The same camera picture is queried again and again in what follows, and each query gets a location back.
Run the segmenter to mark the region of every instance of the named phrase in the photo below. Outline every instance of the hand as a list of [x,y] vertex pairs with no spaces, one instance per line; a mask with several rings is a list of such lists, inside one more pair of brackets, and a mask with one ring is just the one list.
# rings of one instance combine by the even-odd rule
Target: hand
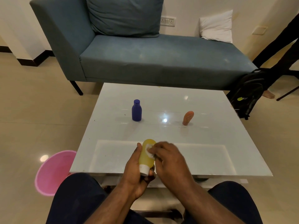
[[125,185],[131,190],[133,200],[138,199],[144,193],[148,184],[155,179],[155,166],[150,169],[148,177],[140,176],[139,171],[139,157],[142,151],[142,145],[137,143],[137,148],[133,152],[131,158],[126,164],[123,177],[120,184]]
[[156,143],[148,149],[155,154],[156,172],[163,184],[176,196],[196,183],[189,171],[185,158],[174,144]]

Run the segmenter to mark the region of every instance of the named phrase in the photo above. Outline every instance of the sofa armrest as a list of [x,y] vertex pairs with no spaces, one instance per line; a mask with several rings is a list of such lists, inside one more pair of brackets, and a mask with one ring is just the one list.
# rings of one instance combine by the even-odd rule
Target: sofa armrest
[[95,37],[86,0],[32,0],[30,5],[66,78],[85,82],[79,56]]

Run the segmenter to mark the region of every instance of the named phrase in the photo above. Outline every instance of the blue bottle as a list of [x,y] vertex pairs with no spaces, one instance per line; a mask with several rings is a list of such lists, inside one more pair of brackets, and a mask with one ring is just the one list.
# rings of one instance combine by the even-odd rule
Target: blue bottle
[[132,107],[132,120],[139,122],[141,121],[142,108],[140,106],[139,100],[134,100],[134,105]]

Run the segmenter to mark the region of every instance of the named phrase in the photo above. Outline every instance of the black trousers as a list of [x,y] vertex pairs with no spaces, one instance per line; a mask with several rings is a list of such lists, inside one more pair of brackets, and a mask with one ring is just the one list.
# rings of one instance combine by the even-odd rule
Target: black trousers
[[[262,224],[251,196],[236,182],[223,182],[210,189],[209,194],[246,224]],[[86,173],[67,177],[58,188],[46,224],[83,224],[105,200],[107,194],[98,182]],[[152,224],[130,210],[125,224]],[[184,224],[196,223],[186,212]]]
[[[288,24],[281,34],[271,42],[254,60],[253,63],[260,67],[275,53],[286,45],[299,38],[299,14]],[[264,90],[267,90],[277,79],[279,79],[289,68],[299,60],[299,41],[297,40],[283,57],[275,64],[265,80]]]

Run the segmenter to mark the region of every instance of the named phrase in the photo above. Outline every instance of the sofa cushion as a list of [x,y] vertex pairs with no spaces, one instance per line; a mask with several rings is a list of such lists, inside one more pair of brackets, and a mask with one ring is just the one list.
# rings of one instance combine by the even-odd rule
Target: sofa cushion
[[173,35],[98,35],[80,61],[88,81],[215,90],[256,69],[233,44]]
[[158,37],[164,0],[86,0],[92,28],[103,35]]

